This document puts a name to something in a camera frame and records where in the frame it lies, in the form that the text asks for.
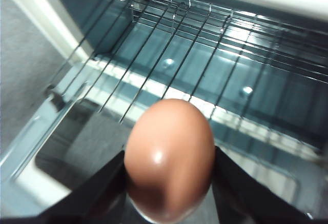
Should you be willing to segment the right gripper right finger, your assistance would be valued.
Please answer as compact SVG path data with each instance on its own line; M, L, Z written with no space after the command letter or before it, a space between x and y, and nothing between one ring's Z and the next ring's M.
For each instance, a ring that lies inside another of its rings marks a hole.
M327 219L311 219L275 195L218 146L212 190L219 223L327 223Z

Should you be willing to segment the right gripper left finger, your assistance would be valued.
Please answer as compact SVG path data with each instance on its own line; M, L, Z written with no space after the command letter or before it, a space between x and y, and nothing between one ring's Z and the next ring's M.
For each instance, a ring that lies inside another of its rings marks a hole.
M92 177L36 216L5 218L1 223L120 223L126 200L122 150Z

